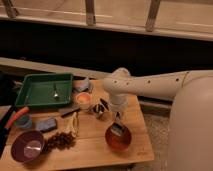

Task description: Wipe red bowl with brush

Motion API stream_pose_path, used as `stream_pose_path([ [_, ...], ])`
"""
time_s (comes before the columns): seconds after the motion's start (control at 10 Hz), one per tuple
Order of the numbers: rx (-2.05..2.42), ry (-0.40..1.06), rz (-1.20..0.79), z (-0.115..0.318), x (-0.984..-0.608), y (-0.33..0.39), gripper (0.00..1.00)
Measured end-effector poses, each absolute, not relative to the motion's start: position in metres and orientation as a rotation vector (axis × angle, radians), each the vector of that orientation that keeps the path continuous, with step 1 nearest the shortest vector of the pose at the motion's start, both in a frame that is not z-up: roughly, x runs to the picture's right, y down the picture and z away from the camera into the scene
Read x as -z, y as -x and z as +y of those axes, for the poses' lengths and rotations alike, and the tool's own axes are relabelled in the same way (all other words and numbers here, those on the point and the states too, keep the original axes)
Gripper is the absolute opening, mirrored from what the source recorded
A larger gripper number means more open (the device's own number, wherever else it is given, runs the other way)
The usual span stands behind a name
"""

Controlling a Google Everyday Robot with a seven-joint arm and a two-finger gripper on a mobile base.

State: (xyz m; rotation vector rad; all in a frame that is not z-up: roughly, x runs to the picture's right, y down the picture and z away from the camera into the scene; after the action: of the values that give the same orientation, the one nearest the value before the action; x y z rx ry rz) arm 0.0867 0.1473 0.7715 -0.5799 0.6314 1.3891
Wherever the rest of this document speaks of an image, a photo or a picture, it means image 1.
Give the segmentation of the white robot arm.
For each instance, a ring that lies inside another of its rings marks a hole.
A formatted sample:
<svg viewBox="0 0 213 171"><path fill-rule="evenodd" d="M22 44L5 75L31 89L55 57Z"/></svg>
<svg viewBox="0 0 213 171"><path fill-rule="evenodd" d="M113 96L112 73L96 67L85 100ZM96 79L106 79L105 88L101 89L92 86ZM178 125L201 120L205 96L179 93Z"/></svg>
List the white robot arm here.
<svg viewBox="0 0 213 171"><path fill-rule="evenodd" d="M113 112L129 94L170 101L167 171L213 171L213 70L133 77L118 68L102 85Z"/></svg>

